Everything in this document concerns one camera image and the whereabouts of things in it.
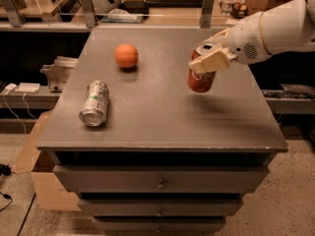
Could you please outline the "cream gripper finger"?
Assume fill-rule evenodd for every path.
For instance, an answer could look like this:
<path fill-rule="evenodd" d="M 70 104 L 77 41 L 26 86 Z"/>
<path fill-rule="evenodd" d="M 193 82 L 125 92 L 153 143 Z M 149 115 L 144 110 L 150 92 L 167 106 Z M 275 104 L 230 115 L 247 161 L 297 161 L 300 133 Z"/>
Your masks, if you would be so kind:
<path fill-rule="evenodd" d="M 237 58 L 227 47 L 210 50 L 189 62 L 189 68 L 197 74 L 216 72 L 227 69 Z"/>
<path fill-rule="evenodd" d="M 226 46 L 226 38 L 230 32 L 230 28 L 224 29 L 213 36 L 206 39 L 208 43 L 220 44 L 221 46 Z"/>

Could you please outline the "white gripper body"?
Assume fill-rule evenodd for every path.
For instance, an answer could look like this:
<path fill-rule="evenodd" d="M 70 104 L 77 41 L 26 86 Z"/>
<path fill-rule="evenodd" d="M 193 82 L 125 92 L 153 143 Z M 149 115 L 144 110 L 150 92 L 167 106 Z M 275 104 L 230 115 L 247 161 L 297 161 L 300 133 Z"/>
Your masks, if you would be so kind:
<path fill-rule="evenodd" d="M 240 20 L 227 34 L 226 46 L 241 64 L 255 64 L 271 57 L 263 41 L 262 16 L 258 12 Z"/>

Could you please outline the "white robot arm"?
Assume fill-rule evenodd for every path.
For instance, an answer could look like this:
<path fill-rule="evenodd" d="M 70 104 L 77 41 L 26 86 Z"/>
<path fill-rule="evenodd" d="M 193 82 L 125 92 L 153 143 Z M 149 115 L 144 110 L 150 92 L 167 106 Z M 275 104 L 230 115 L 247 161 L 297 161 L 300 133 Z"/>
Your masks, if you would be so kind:
<path fill-rule="evenodd" d="M 250 65 L 285 52 L 315 50 L 315 0 L 292 0 L 257 12 L 205 39 L 211 48 L 189 62 L 194 74 L 224 70 L 235 61 Z"/>

